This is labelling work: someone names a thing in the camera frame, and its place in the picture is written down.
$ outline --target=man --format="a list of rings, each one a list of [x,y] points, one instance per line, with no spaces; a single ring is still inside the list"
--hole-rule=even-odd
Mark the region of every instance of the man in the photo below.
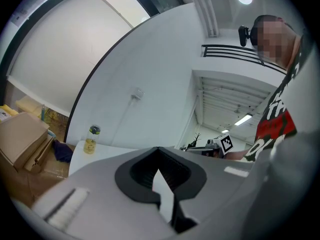
[[[254,145],[248,150],[226,155],[226,159],[254,162],[262,150],[277,146],[284,138],[297,132],[281,94],[299,73],[311,51],[312,39],[306,32],[302,37],[296,34],[282,18],[260,15],[253,23],[250,41],[259,54],[286,70],[286,76],[263,112]]]

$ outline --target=railing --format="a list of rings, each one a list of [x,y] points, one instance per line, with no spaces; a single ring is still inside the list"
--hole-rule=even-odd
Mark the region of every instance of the railing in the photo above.
[[[204,44],[202,47],[204,48],[203,57],[221,57],[252,62],[286,74],[286,71],[282,67],[266,58],[262,59],[255,50],[250,48],[226,44]]]

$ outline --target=dark blue cloth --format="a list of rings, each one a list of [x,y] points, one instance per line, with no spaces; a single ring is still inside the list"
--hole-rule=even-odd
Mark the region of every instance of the dark blue cloth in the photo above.
[[[70,163],[72,154],[74,153],[70,147],[65,143],[60,143],[58,140],[53,142],[54,156],[55,159],[61,162]]]

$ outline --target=neck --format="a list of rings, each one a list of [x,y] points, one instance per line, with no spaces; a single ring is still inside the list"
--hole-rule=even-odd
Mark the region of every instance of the neck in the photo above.
[[[291,41],[292,49],[289,49],[287,60],[284,63],[284,65],[285,65],[284,68],[287,72],[290,69],[290,67],[292,66],[292,64],[294,63],[295,57],[296,57],[298,50],[299,50],[300,40],[301,40],[301,37],[299,35],[295,35]]]

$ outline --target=glass jar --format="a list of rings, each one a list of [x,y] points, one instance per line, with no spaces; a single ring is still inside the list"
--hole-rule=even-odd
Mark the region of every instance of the glass jar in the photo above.
[[[100,127],[92,125],[86,135],[83,151],[87,154],[93,154],[96,150],[97,141],[100,134]]]

